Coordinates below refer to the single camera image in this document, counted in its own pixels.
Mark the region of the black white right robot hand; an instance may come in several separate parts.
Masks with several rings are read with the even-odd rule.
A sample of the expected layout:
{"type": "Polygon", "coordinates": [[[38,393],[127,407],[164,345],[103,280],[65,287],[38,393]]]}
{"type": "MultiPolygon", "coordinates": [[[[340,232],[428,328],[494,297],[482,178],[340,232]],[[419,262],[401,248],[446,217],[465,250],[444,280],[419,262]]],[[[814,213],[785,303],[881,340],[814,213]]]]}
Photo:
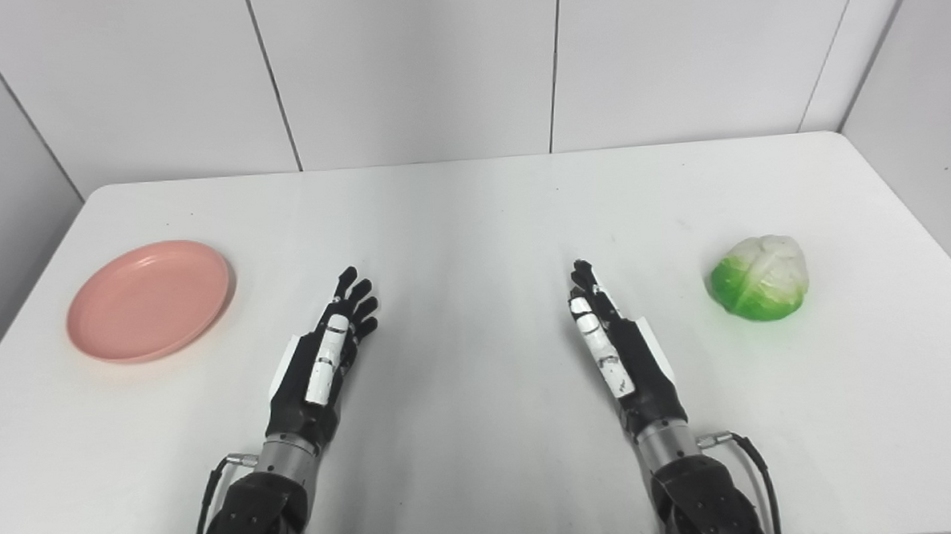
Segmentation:
{"type": "Polygon", "coordinates": [[[647,429],[686,423],[677,387],[659,361],[660,346],[645,319],[622,316],[588,261],[577,259],[570,274],[571,318],[617,402],[625,433],[636,440],[647,429]]]}

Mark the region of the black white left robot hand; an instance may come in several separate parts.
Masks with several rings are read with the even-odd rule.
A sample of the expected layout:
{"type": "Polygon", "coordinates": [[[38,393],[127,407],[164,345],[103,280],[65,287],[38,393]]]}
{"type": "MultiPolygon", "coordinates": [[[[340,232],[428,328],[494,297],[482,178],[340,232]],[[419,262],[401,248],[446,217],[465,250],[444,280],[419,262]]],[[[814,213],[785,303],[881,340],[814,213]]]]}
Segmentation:
{"type": "Polygon", "coordinates": [[[306,443],[315,455],[329,447],[338,429],[344,382],[361,342],[378,327],[378,298],[371,290],[371,281],[348,266],[317,325],[292,338],[272,390],[267,437],[306,443]]]}

